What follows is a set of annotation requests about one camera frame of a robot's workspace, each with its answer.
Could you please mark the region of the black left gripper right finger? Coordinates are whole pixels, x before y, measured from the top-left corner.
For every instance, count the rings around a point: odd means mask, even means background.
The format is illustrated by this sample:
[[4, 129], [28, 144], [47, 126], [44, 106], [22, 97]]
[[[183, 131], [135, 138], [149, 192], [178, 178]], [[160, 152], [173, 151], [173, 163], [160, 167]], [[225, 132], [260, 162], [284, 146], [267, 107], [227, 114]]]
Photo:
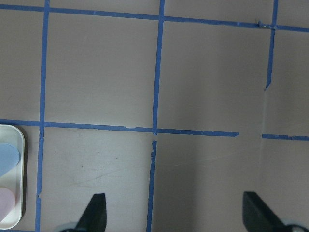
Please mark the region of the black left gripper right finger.
[[243, 193], [242, 221], [248, 232], [291, 232], [295, 226], [285, 225], [253, 191]]

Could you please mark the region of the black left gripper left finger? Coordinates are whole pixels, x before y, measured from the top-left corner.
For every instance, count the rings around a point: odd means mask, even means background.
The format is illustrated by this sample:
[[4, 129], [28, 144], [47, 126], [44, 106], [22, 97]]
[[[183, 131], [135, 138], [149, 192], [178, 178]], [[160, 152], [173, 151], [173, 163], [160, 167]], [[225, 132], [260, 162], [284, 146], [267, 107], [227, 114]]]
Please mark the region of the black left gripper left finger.
[[78, 232], [104, 232], [107, 226], [106, 197], [94, 194], [76, 225]]

